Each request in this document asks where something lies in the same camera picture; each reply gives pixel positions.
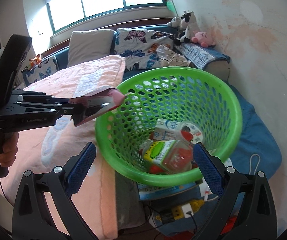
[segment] stuffed toy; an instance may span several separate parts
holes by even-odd
[[[185,31],[180,35],[180,39],[174,41],[176,45],[180,45],[183,42],[190,42],[191,38],[194,37],[193,32],[200,32],[194,12],[183,12],[184,15],[180,23],[180,29]]]
[[[37,56],[35,56],[34,59],[29,59],[29,61],[31,68],[33,68],[35,65],[38,65],[42,60],[40,54],[38,54]]]
[[[208,48],[209,46],[216,45],[216,42],[210,35],[208,35],[208,33],[194,31],[193,34],[195,36],[191,38],[191,42],[199,43],[203,48]]]
[[[171,22],[168,22],[167,25],[169,27],[173,27],[175,29],[179,29],[180,27],[180,24],[181,24],[181,18],[179,17],[175,17],[171,20]]]

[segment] folded blanket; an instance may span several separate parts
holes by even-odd
[[[202,48],[199,44],[194,43],[182,43],[180,46],[175,45],[174,47],[200,70],[204,70],[213,61],[225,60],[230,62],[229,56],[212,47]]]
[[[125,58],[111,55],[60,70],[25,90],[56,97],[78,97],[104,85],[116,87],[121,83],[124,71]],[[26,170],[35,174],[49,172],[57,165],[63,166],[71,156],[78,155],[88,141],[96,143],[94,125],[95,120],[92,120],[74,127],[70,116],[64,115],[53,127],[21,131],[16,161],[9,168],[9,175],[1,179],[10,203],[14,204]],[[45,193],[45,197],[58,230],[68,233],[50,193]],[[117,238],[115,171],[102,158],[98,148],[96,159],[79,192],[71,199],[99,239]]]

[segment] blue gripper pad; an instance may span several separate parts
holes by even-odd
[[[70,169],[69,174],[66,176],[66,194],[68,197],[78,193],[95,158],[96,146],[93,143],[88,143],[79,155],[73,156],[67,161],[64,168],[67,166],[67,172]]]
[[[212,161],[211,159],[212,158],[218,159],[220,162],[216,163],[218,165],[220,164],[223,165],[223,163],[220,161],[218,157],[211,156],[201,143],[197,143],[193,147],[193,157],[202,175],[204,176],[205,181],[207,182],[211,192],[221,197],[224,192],[223,176],[213,163],[213,161],[215,162],[217,161],[215,159]]]

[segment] laundry basket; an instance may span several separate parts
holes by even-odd
[[[242,114],[233,91],[217,77],[193,68],[165,67],[133,76],[118,86],[122,106],[96,120],[96,140],[106,161],[120,174],[154,186],[176,186],[202,178],[198,168],[173,175],[146,172],[139,146],[158,118],[190,121],[203,132],[204,146],[223,162],[235,149]]]

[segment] yellow power strip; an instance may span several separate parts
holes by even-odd
[[[190,202],[184,203],[183,205],[188,204],[188,203],[191,205],[193,213],[197,213],[199,209],[204,205],[205,202],[203,201],[203,199],[194,199],[194,200],[191,200]],[[161,216],[162,214],[167,214],[167,219],[169,219],[170,218],[169,215],[171,214],[172,215],[171,219],[173,219],[174,221],[184,218],[184,213],[181,208],[181,206],[183,205],[173,207],[169,210],[161,211],[160,212]],[[156,220],[159,220],[162,222],[161,216],[157,215]]]

